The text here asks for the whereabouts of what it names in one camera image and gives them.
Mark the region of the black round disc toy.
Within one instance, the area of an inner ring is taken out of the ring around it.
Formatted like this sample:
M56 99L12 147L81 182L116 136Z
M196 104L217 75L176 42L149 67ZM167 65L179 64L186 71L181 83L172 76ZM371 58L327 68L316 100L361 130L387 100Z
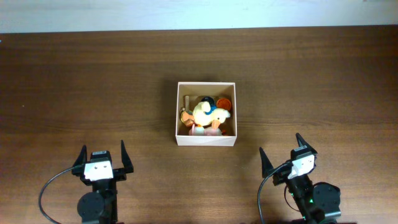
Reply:
M203 97L201 99L201 101L207 101L207 102L209 102L210 105L213 105L213 106L216 104L214 98L212 98L210 96Z

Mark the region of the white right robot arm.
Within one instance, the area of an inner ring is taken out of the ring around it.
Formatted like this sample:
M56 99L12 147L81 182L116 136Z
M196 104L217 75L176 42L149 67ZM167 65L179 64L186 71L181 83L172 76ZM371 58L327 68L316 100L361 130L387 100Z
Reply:
M308 175L316 168L318 152L299 134L295 134L298 147L291 150L290 159L274 167L263 148L259 148L262 177L257 191L257 207L262 223L265 219L261 208L261 192L267 180L277 186L285 184L284 192L289 192L300 212L301 219L293 223L336 223L341 216L339 187L327 182L314 184Z

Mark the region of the yellow rattle drum toy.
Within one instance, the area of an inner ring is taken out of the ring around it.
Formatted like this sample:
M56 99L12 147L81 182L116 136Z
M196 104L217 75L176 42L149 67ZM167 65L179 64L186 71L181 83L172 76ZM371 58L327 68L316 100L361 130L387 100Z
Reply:
M186 127L192 127L194 119L190 110L190 98L188 95L183 97L184 107L180 110L180 120Z

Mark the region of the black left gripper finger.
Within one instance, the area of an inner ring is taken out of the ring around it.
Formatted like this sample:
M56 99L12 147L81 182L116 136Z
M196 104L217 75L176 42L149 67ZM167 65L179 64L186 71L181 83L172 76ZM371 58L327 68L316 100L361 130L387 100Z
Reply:
M121 140L121 161L124 167L125 173L133 173L134 172L134 166L131 162L131 159L127 153L124 141Z
M72 174L82 175L84 173L85 164L87 162L87 148L83 145L79 156L77 157L75 163L73 164Z

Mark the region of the yellow plush duck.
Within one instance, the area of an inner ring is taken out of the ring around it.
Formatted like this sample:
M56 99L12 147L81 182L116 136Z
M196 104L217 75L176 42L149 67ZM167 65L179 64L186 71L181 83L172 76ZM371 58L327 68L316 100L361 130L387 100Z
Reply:
M194 107L191 114L184 111L181 115L183 122L193 121L199 126L211 126L213 129L218 129L231 114L228 110L211 106L208 101L201 101Z

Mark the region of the white duck toy pink hat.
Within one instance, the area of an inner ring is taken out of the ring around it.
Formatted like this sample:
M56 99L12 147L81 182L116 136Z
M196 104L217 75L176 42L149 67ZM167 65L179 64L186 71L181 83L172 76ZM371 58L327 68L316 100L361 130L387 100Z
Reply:
M188 134L190 136L227 136L226 130L221 130L220 128L213 129L211 126L204 128L195 124L192 125Z

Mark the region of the orange round disc toy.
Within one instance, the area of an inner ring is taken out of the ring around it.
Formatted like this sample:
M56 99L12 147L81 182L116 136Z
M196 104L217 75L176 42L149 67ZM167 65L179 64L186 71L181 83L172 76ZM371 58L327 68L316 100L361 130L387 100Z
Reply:
M232 102L227 98L219 98L216 102L216 106L226 111L231 111L233 107Z

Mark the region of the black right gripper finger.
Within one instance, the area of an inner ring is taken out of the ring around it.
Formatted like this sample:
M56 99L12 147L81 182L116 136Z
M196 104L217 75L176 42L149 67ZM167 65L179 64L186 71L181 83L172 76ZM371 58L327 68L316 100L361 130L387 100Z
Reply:
M262 177L265 179L266 177L270 176L271 173L274 171L274 166L270 162L262 147L259 148L259 153L261 157Z
M318 154L318 152L311 145L309 145L309 143L306 142L306 140L304 140L299 133L296 133L295 136L299 147L305 147L305 149L308 149L312 154Z

